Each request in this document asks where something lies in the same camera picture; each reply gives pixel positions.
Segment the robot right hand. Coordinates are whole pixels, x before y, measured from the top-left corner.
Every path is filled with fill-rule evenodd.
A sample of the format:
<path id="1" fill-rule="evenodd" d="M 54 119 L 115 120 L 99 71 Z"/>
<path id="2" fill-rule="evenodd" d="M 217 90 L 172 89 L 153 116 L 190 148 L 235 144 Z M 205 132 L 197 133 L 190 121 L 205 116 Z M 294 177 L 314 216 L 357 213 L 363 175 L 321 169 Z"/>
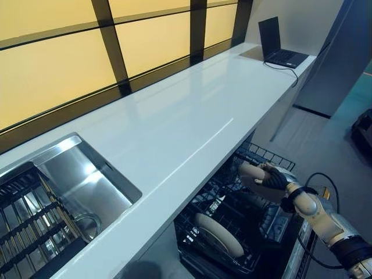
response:
<path id="1" fill-rule="evenodd" d="M 286 196 L 287 185 L 298 182 L 292 172 L 269 162 L 259 168 L 264 171 L 264 178 L 255 179 L 257 187 L 254 191 L 269 201 L 279 203 Z"/>

